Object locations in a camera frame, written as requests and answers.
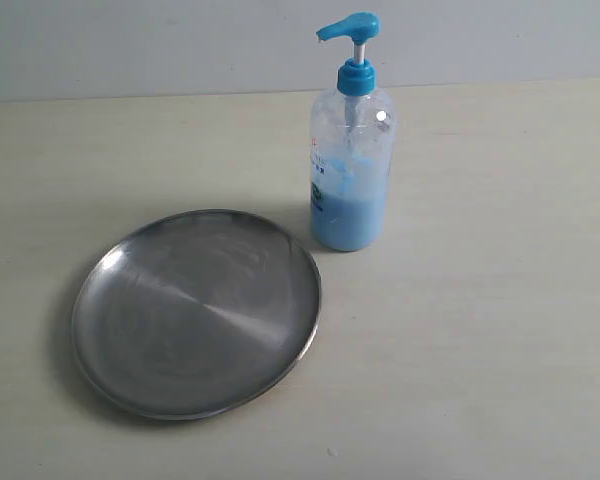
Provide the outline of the round stainless steel plate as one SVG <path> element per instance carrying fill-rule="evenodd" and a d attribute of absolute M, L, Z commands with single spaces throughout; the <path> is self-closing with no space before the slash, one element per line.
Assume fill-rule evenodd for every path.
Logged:
<path fill-rule="evenodd" d="M 318 327 L 321 276 L 275 222 L 206 209 L 130 233 L 91 268 L 71 312 L 83 378 L 151 419 L 222 414 L 278 384 Z"/>

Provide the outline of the blue pump soap bottle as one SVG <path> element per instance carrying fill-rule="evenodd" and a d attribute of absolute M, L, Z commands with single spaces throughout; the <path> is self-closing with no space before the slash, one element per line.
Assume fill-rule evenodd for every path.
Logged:
<path fill-rule="evenodd" d="M 398 121 L 365 56 L 366 43 L 379 31 L 375 14 L 359 12 L 316 32 L 322 42 L 347 37 L 353 44 L 336 87 L 313 103 L 309 123 L 311 232 L 336 251 L 372 244 L 385 217 Z"/>

